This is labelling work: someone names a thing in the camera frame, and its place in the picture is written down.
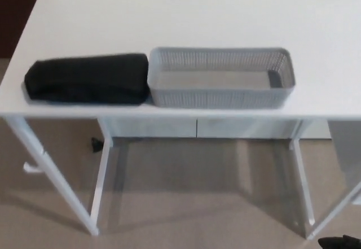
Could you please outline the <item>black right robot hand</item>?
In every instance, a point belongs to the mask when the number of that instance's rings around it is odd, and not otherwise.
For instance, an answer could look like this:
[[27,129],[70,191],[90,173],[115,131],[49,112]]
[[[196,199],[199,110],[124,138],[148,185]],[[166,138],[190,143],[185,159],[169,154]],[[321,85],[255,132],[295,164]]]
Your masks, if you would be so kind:
[[319,238],[318,244],[323,249],[360,249],[360,239],[348,235]]

